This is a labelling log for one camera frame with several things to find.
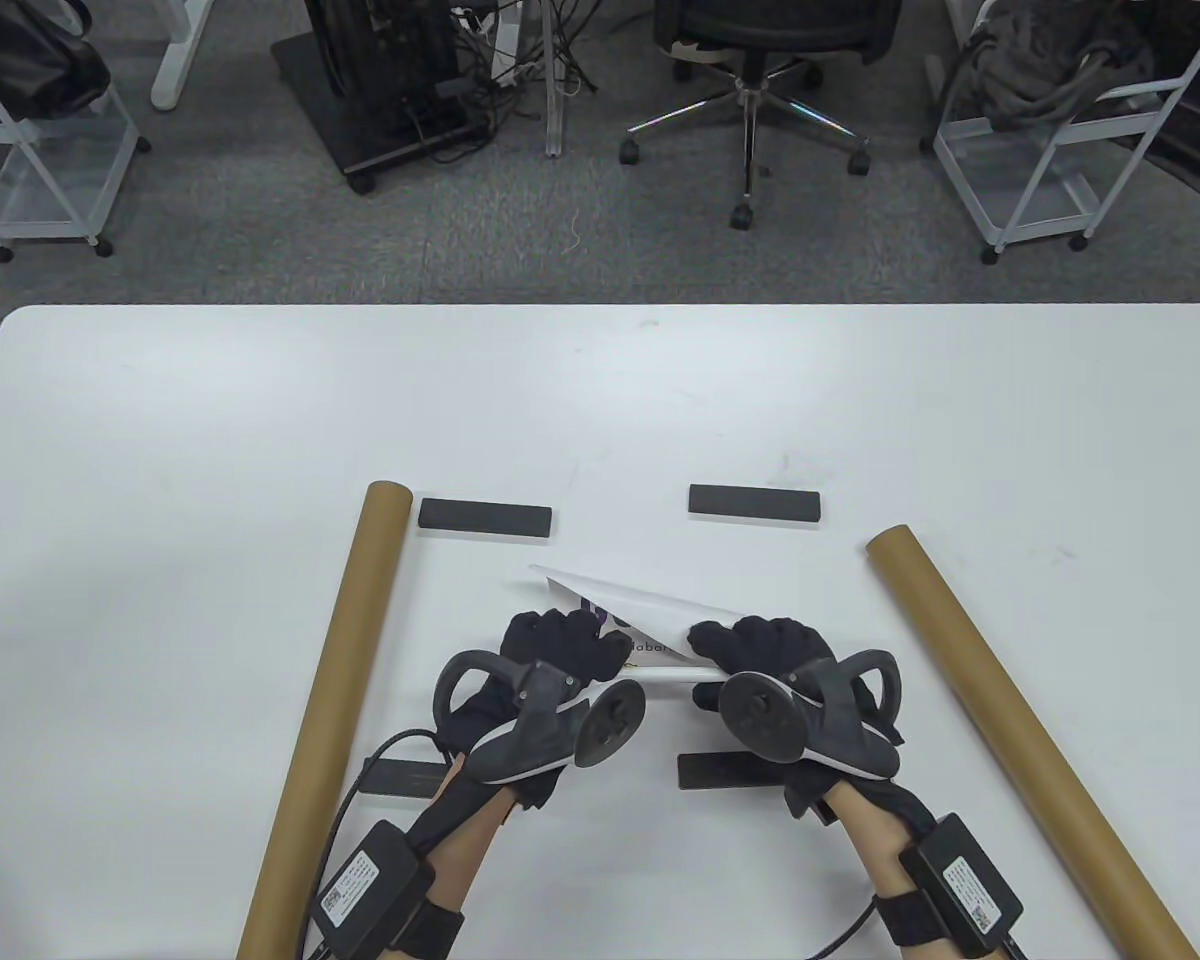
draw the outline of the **white table leg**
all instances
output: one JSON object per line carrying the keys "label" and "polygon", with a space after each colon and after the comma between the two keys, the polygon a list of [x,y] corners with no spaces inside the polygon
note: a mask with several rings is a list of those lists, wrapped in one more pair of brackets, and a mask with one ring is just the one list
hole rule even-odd
{"label": "white table leg", "polygon": [[560,95],[559,64],[556,61],[556,12],[551,0],[540,0],[542,11],[542,60],[546,73],[546,155],[564,152],[564,97]]}
{"label": "white table leg", "polygon": [[192,68],[196,47],[204,34],[204,23],[214,0],[156,0],[161,20],[169,28],[169,50],[164,52],[151,86],[151,106],[157,110],[172,110],[184,95],[187,73]]}

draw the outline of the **forearm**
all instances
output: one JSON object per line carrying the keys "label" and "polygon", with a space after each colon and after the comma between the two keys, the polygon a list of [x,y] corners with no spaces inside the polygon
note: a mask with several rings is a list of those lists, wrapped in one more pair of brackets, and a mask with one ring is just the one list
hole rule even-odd
{"label": "forearm", "polygon": [[[911,842],[911,835],[900,818],[875,806],[844,781],[830,788],[827,803],[844,824],[844,832],[848,833],[853,850],[880,896],[895,898],[916,889],[916,883],[898,863],[898,854]],[[902,947],[902,956],[905,960],[960,960],[961,952],[949,940],[938,940],[919,947]],[[1001,950],[989,956],[1004,960]]]}
{"label": "forearm", "polygon": [[[454,763],[452,770],[445,778],[445,784],[460,769],[462,758],[458,756],[457,763]],[[445,836],[440,846],[431,851],[427,862],[434,869],[436,878],[431,890],[427,890],[427,900],[444,910],[462,910],[480,864],[484,863],[498,828],[508,820],[514,805],[516,794],[504,787],[498,791],[494,799],[480,808],[475,817],[467,820],[458,829]],[[408,955],[390,950],[382,955],[382,960],[408,960]]]}

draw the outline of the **gray carpet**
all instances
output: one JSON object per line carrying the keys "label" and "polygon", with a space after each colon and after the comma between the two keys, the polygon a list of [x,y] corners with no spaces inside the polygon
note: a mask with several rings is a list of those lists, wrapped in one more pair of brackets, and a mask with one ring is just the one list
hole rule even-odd
{"label": "gray carpet", "polygon": [[[268,47],[304,29],[298,0],[218,0],[178,110],[148,103],[162,46],[142,0],[96,0],[98,44],[156,151],[138,157],[98,260],[74,242],[23,244],[0,266],[0,320],[53,302],[895,302],[1200,301],[1200,196],[1152,166],[1130,180],[1090,251],[980,239],[937,166],[916,154],[922,60],[952,54],[943,0],[907,0],[893,52],[827,64],[809,98],[874,137],[866,179],[798,125],[760,138],[772,176],[751,233],[728,229],[740,179],[736,118],[650,136],[617,163],[622,128],[691,91],[670,79],[647,0],[606,0],[577,56],[600,86],[569,101],[566,152],[512,119],[457,168],[414,164],[356,197],[280,83]],[[541,86],[524,109],[540,108]],[[1096,146],[1090,163],[1124,158]]]}

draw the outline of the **white label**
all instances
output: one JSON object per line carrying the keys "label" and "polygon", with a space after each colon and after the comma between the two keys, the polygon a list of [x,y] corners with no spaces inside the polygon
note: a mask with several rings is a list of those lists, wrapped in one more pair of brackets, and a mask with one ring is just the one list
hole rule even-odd
{"label": "white label", "polygon": [[988,936],[989,929],[1000,922],[1001,911],[974,869],[958,856],[955,863],[943,870],[942,878],[955,892],[956,900],[964,904],[971,918],[974,918],[983,936]]}
{"label": "white label", "polygon": [[359,851],[356,858],[350,860],[347,869],[334,881],[334,886],[325,893],[325,899],[320,900],[320,907],[336,928],[343,925],[343,920],[364,896],[364,892],[376,880],[377,864],[368,859],[366,852]]}

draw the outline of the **black glove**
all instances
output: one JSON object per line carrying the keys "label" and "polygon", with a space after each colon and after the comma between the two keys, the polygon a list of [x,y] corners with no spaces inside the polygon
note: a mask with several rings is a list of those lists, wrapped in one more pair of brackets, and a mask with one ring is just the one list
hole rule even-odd
{"label": "black glove", "polygon": [[[688,632],[688,643],[701,658],[708,658],[725,673],[732,676],[743,671],[764,673],[764,676],[784,678],[797,667],[815,659],[836,659],[827,641],[814,628],[797,620],[763,620],[761,617],[743,617],[734,623],[732,630],[714,620],[700,623]],[[704,710],[719,710],[720,688],[722,684],[698,684],[692,688],[692,702]],[[878,704],[870,686],[860,677],[850,682],[853,691],[853,703],[863,724],[875,727],[894,746],[902,744],[902,737],[893,722],[880,714]],[[839,781],[851,781],[864,796],[876,805],[893,809],[892,797],[901,791],[892,781],[870,781],[851,776],[838,769],[800,760],[788,766],[784,776],[784,794],[793,817],[800,817],[805,810],[814,809],[824,823],[832,823],[836,815],[824,804],[833,786]],[[890,797],[882,803],[882,791]],[[923,820],[923,814],[916,814]]]}
{"label": "black glove", "polygon": [[[516,664],[542,660],[577,677],[582,688],[594,680],[613,680],[631,656],[631,637],[620,630],[600,636],[600,620],[590,611],[517,613],[506,628],[499,653]],[[514,690],[490,677],[436,731],[452,754],[467,754],[485,733],[512,721],[520,713]],[[514,785],[524,806],[541,806],[556,790],[560,769],[528,776]]]}

